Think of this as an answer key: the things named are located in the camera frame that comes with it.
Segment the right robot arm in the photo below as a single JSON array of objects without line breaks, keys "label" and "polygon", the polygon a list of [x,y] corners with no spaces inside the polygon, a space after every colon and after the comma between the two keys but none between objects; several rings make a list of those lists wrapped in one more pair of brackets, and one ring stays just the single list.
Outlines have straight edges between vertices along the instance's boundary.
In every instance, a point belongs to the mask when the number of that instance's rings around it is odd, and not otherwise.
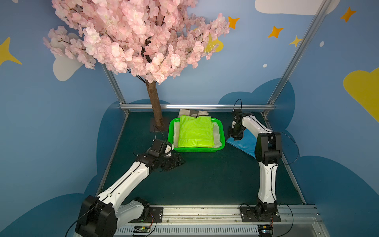
[{"label": "right robot arm", "polygon": [[260,219],[263,215],[276,214],[275,186],[282,158],[281,134],[267,128],[250,112],[234,109],[232,115],[234,120],[228,128],[227,142],[251,155],[259,164],[260,188],[255,213]]}]

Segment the green plastic basket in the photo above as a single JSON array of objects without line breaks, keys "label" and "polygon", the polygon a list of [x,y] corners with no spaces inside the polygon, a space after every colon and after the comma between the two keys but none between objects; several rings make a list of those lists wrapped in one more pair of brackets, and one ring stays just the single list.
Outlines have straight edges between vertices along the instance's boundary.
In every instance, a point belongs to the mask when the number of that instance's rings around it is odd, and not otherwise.
[{"label": "green plastic basket", "polygon": [[[214,153],[214,152],[224,149],[226,145],[226,138],[225,138],[223,124],[220,120],[216,118],[212,118],[211,120],[212,120],[212,123],[216,122],[220,128],[220,135],[221,135],[221,142],[222,142],[222,146],[220,148],[216,148],[216,149],[213,149],[213,148],[174,148],[174,150],[176,152],[184,152],[184,153]],[[171,144],[173,144],[174,122],[180,122],[180,118],[174,118],[169,124],[167,141]]]}]

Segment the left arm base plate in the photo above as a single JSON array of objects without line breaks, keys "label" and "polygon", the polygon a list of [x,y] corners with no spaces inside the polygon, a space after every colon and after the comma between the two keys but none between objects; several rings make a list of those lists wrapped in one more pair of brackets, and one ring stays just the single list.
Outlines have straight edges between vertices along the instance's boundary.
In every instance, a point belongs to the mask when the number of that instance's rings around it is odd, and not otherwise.
[{"label": "left arm base plate", "polygon": [[164,208],[161,206],[149,207],[149,210],[144,210],[142,216],[130,221],[130,223],[150,223],[153,219],[155,223],[161,223],[163,218]]}]

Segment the white raincoat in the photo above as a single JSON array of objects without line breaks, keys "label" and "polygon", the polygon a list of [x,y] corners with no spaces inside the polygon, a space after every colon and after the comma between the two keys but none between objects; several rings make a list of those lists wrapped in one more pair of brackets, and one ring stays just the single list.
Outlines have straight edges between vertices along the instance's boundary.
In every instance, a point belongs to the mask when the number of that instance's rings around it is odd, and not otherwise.
[{"label": "white raincoat", "polygon": [[[212,148],[216,149],[216,148],[220,148],[222,146],[220,128],[216,122],[213,122],[212,124],[213,124],[213,138],[214,138],[214,146]],[[174,129],[173,129],[173,146],[174,146],[174,148],[179,148],[178,147],[179,130],[180,130],[180,123],[174,122]]]}]

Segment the lime green raincoat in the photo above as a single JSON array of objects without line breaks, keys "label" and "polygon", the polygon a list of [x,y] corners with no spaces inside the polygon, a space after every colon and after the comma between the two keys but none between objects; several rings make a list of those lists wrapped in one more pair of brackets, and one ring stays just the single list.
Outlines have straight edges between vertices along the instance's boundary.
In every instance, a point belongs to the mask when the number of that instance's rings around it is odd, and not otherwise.
[{"label": "lime green raincoat", "polygon": [[211,117],[180,117],[179,148],[211,148],[214,145]]}]

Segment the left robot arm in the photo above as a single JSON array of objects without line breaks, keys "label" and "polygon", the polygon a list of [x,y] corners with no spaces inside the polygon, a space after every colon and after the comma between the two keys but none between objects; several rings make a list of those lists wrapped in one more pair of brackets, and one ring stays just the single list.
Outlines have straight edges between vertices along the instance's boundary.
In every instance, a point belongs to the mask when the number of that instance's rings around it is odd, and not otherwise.
[{"label": "left robot arm", "polygon": [[89,195],[82,203],[78,219],[72,224],[82,237],[112,237],[117,228],[129,222],[148,222],[148,227],[138,227],[136,232],[151,235],[162,221],[162,208],[151,207],[142,198],[135,198],[124,205],[124,200],[156,169],[171,171],[186,161],[175,153],[173,144],[155,139],[144,153],[137,154],[135,162],[105,191],[97,196]]}]

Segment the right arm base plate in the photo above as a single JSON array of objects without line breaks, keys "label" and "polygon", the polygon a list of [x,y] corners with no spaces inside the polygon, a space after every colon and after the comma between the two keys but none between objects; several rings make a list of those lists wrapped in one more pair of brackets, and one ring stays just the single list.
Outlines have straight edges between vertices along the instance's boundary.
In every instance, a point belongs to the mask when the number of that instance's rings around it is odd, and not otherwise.
[{"label": "right arm base plate", "polygon": [[278,213],[276,214],[259,214],[255,207],[242,205],[239,207],[241,220],[243,223],[253,223],[253,222],[281,222],[281,218]]}]

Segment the blue raincoat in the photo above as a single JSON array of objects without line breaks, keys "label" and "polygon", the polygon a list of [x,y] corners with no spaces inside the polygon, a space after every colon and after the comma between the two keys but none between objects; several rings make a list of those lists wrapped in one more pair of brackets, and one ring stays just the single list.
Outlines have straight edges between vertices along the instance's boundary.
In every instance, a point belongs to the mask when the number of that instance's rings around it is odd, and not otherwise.
[{"label": "blue raincoat", "polygon": [[234,138],[230,137],[227,139],[227,143],[249,154],[253,158],[256,158],[255,148],[257,144],[257,138],[248,129],[244,130],[243,138],[241,140],[235,140]]}]

